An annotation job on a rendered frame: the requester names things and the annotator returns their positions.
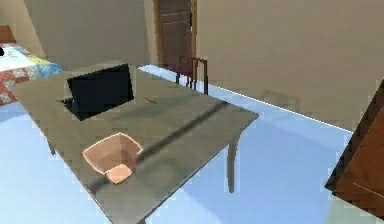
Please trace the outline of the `black laptop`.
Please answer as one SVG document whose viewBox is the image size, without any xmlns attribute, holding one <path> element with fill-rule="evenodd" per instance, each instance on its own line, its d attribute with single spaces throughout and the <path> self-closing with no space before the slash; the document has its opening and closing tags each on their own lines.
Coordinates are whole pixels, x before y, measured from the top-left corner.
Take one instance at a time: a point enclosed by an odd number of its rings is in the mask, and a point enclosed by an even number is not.
<svg viewBox="0 0 384 224">
<path fill-rule="evenodd" d="M 62 103 L 80 121 L 134 99 L 127 63 L 68 78 L 71 97 Z"/>
</svg>

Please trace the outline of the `grey-brown table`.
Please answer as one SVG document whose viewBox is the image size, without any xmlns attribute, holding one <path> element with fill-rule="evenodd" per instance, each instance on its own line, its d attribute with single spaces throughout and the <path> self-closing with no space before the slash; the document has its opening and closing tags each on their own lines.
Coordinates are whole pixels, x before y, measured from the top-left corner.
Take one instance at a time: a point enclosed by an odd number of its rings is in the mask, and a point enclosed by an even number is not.
<svg viewBox="0 0 384 224">
<path fill-rule="evenodd" d="M 104 62 L 23 82 L 12 93 L 112 224 L 144 224 L 223 148 L 236 147 L 258 115 L 136 67 L 130 69 L 135 98 L 129 103 L 83 121 L 60 103 L 71 95 L 68 78 L 114 65 Z M 82 152 L 119 132 L 143 151 L 132 176 L 114 184 L 94 171 Z"/>
</svg>

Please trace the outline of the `dark brown wooden chair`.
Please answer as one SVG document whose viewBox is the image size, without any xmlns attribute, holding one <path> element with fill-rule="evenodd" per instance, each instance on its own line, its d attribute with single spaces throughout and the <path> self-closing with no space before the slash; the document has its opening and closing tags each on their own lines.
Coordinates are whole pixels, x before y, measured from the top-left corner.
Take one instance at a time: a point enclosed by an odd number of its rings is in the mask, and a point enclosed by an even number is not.
<svg viewBox="0 0 384 224">
<path fill-rule="evenodd" d="M 183 70 L 184 66 L 184 60 L 187 61 L 187 67 L 188 71 Z M 189 87 L 193 90 L 197 89 L 197 69 L 198 64 L 203 64 L 203 93 L 207 95 L 209 93 L 209 78 L 208 78 L 208 61 L 206 59 L 198 58 L 198 57 L 188 57 L 188 56 L 180 56 L 178 65 L 177 65 L 177 72 L 176 72 L 176 83 L 180 83 L 180 77 L 182 75 L 187 77 L 186 81 L 186 87 Z"/>
</svg>

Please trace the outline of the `brown room door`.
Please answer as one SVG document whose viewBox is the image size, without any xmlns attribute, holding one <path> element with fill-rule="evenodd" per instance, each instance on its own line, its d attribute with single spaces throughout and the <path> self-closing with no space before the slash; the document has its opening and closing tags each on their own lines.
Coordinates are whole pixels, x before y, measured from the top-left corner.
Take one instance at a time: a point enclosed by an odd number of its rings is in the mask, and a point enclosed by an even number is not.
<svg viewBox="0 0 384 224">
<path fill-rule="evenodd" d="M 192 72 L 192 0 L 153 0 L 158 63 Z"/>
</svg>

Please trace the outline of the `pink square bowl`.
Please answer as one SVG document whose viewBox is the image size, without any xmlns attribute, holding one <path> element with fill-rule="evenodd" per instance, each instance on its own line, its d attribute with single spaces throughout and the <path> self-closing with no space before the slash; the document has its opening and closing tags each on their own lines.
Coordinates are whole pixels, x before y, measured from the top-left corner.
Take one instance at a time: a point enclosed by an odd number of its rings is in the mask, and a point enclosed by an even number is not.
<svg viewBox="0 0 384 224">
<path fill-rule="evenodd" d="M 110 182 L 120 184 L 135 172 L 143 147 L 125 133 L 105 137 L 84 149 L 82 156 L 97 173 Z"/>
</svg>

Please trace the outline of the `brown wooden cupboard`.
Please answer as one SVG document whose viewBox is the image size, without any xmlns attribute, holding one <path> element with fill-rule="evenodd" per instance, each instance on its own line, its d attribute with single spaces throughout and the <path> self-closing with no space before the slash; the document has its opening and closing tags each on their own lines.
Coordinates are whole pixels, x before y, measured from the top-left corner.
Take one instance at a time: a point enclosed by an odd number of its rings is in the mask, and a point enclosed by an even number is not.
<svg viewBox="0 0 384 224">
<path fill-rule="evenodd" d="M 325 188 L 333 196 L 384 221 L 384 79 Z"/>
</svg>

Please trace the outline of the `bed with patchwork quilt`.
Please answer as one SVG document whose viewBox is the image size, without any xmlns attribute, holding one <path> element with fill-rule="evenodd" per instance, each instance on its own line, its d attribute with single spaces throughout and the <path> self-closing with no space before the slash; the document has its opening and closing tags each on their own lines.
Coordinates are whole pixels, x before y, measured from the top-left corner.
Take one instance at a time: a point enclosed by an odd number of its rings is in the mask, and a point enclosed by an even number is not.
<svg viewBox="0 0 384 224">
<path fill-rule="evenodd" d="M 34 62 L 35 65 L 0 72 L 0 106 L 16 101 L 11 92 L 11 88 L 15 84 L 46 78 L 63 71 L 63 68 L 56 63 L 39 58 L 17 44 L 10 26 L 0 25 L 0 48 L 4 49 L 5 47 L 19 47 L 22 53 Z"/>
</svg>

